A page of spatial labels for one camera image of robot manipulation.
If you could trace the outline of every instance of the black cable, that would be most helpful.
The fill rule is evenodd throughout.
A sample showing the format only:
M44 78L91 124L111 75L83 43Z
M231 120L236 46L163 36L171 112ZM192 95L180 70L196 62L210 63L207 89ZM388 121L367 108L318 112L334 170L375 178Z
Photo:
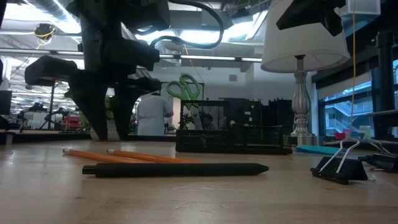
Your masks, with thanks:
M162 37L158 37L156 39L154 39L151 43L150 46L151 47L155 47L155 44L158 43L161 40L171 40L174 42L179 42L182 44L187 44L187 45L191 45L193 47L197 47L200 49L212 49L213 47L216 47L219 43L221 43L221 41L223 40L223 34L224 34L224 24L223 21L221 20L221 18L219 17L219 15L212 10L212 8L201 4L199 2L194 2L194 1L190 1L190 0L168 0L169 2L175 3L175 4L183 4L183 5L188 5L188 6L193 6L193 7L198 7L202 10L205 10L206 12L208 12L210 15L212 15L216 20L217 23L220 27L220 35L218 36L218 40L212 44L198 44L198 43L193 43L193 42L189 42L189 41L185 41L179 37L173 37L173 36L162 36Z

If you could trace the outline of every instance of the black mesh organizer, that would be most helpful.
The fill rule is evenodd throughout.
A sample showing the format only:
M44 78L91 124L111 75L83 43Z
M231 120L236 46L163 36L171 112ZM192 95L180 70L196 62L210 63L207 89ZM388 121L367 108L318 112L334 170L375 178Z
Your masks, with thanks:
M181 101L177 152L291 154L283 126L230 127L228 101Z

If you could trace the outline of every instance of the computer screen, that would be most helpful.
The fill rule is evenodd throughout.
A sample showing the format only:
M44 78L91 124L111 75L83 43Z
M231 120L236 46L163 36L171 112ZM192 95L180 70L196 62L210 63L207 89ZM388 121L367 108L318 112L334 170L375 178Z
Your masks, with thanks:
M0 91L0 114L9 115L11 110L12 91Z

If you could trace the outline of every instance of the fluorescent light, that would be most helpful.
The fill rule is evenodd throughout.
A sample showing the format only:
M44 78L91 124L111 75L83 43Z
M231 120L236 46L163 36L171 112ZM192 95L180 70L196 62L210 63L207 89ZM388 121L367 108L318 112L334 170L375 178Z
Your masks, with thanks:
M28 49L1 49L2 53L22 53L22 54L51 54L49 50L28 50Z
M235 60L234 57L200 56L200 55L181 55L181 59L201 59L201 60Z
M242 58L242 62L256 62L261 63L261 58Z
M172 2L168 2L169 4L169 10L173 10L173 11L198 11L200 12L201 9L195 6L187 6L187 5L183 5L183 4L175 4Z
M13 99L13 100L17 100L17 101L22 101L22 100L24 100L23 98L18 97L18 96L17 96L17 97L13 97L12 99Z
M67 102L68 100L53 99L53 102Z
M216 42L219 35L218 31L185 30L181 33L180 38L198 44L209 44Z
M62 50L57 51L57 53L62 55L78 55L78 56L83 55L82 52L72 52L72 51L62 51Z
M144 40L146 42L151 42L154 39L156 39L158 37L161 37L163 35L170 35L170 36L175 37L174 31L172 31L172 30L163 30L163 31L155 31L155 32L153 32L151 34L148 34L148 35L136 35L136 38L139 39L139 40Z
M247 34L252 29L253 24L254 22L251 21L251 22L241 22L239 24L231 26L225 31L225 36L227 40L234 37L241 37Z
M13 95L17 96L51 96L51 93L18 93L12 92ZM54 93L54 96L63 96L63 93Z
M160 58L174 58L174 55L159 55Z

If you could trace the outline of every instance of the green scissors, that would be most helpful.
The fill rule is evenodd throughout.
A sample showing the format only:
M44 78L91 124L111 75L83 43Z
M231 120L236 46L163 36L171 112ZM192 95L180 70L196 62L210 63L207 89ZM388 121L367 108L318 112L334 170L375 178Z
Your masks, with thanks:
M192 93L192 90L190 89L186 79L189 79L192 81L192 83L195 85L195 88L197 89L196 92ZM170 86L172 85L177 85L181 93L175 93L170 89ZM167 93L169 93L171 96L174 96L176 98L179 98L181 100L197 100L198 96L200 94L200 89L199 89L199 83L195 78L193 78L189 74L182 74L180 76L180 81L171 81L167 84L166 86Z

